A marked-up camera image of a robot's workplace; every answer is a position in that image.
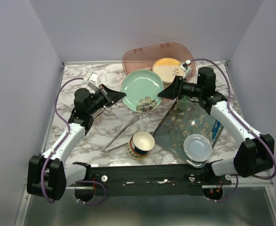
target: pink tray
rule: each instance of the pink tray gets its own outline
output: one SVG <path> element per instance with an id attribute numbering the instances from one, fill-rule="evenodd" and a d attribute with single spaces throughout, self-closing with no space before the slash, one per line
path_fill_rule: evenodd
<path id="1" fill-rule="evenodd" d="M 126 75 L 140 69 L 152 70 L 153 64 L 165 57 L 173 58 L 180 62 L 193 59 L 189 50 L 182 44 L 170 42 L 156 46 L 136 48 L 126 52 L 122 58 L 123 70 Z M 193 62 L 190 67 L 192 71 L 187 77 L 187 81 L 194 75 L 195 63 Z"/>

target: marble countertop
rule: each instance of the marble countertop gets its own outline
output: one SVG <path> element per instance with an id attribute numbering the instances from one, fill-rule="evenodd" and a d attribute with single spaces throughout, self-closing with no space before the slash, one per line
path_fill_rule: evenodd
<path id="1" fill-rule="evenodd" d="M 223 62 L 217 62 L 219 67 L 226 72 Z M 196 82 L 197 71 L 199 67 L 212 65 L 197 62 L 196 73 L 190 82 Z M 222 74 L 214 68 L 216 73 L 216 89 L 224 96 L 228 97 L 226 82 Z M 103 83 L 110 89 L 120 91 L 120 86 L 125 78 L 122 64 L 93 64 L 93 65 L 66 65 L 62 84 L 67 80 L 75 77 L 87 77 L 90 73 L 98 74 L 98 85 Z M 79 88 L 87 88 L 82 81 L 73 81 L 68 84 L 61 92 L 57 109 L 58 112 L 68 119 L 73 109 L 74 92 Z M 232 90 L 231 105 L 240 113 L 234 91 Z M 135 113 L 129 110 L 122 101 L 119 101 L 111 108 L 106 108 L 102 113 L 100 123 L 93 125 L 86 137 L 74 148 L 66 161 L 65 167 L 68 167 L 75 161 L 86 162 L 94 166 L 130 166 L 130 165 L 160 165 L 160 164 L 177 164 L 182 163 L 181 160 L 174 157 L 170 152 L 156 145 L 151 154 L 143 159 L 133 159 L 127 152 L 126 145 L 105 151 L 105 146 L 118 134 L 118 132 L 129 122 L 136 114 L 139 114 L 140 120 L 127 128 L 123 134 L 110 146 L 114 148 L 126 143 L 130 137 L 137 131 L 151 132 L 156 129 L 165 114 L 168 112 L 174 100 L 163 100 L 162 104 L 149 113 Z M 60 137 L 65 124 L 55 115 L 52 130 L 50 133 L 49 143 L 46 150 L 54 144 Z M 233 137 L 223 129 L 215 147 L 211 158 L 208 160 L 215 161 L 219 159 L 227 159 L 234 157 L 237 148 L 235 147 Z"/>

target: bolt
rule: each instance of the bolt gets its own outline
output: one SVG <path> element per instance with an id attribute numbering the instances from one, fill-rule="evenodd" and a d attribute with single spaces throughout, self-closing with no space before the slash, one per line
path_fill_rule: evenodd
<path id="1" fill-rule="evenodd" d="M 101 181 L 102 182 L 106 182 L 108 180 L 108 176 L 107 175 L 103 175 L 102 177 L 101 177 Z"/>
<path id="2" fill-rule="evenodd" d="M 232 179 L 231 175 L 229 175 L 229 174 L 227 174 L 227 175 L 225 176 L 225 178 L 226 178 L 226 180 L 228 180 L 228 181 L 230 181 L 230 180 Z"/>

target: blue utensil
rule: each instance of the blue utensil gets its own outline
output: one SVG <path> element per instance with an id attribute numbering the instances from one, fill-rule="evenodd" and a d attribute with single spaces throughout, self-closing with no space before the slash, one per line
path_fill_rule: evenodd
<path id="1" fill-rule="evenodd" d="M 212 140 L 216 138 L 216 135 L 220 126 L 221 126 L 221 123 L 218 120 L 216 120 L 212 128 Z"/>

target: mint green plate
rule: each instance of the mint green plate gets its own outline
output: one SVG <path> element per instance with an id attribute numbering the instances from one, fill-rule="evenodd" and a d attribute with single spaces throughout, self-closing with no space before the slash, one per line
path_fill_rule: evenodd
<path id="1" fill-rule="evenodd" d="M 135 112 L 150 112 L 160 105 L 158 93 L 164 90 L 161 78 L 149 70 L 128 74 L 122 82 L 121 92 L 126 93 L 123 103 Z"/>

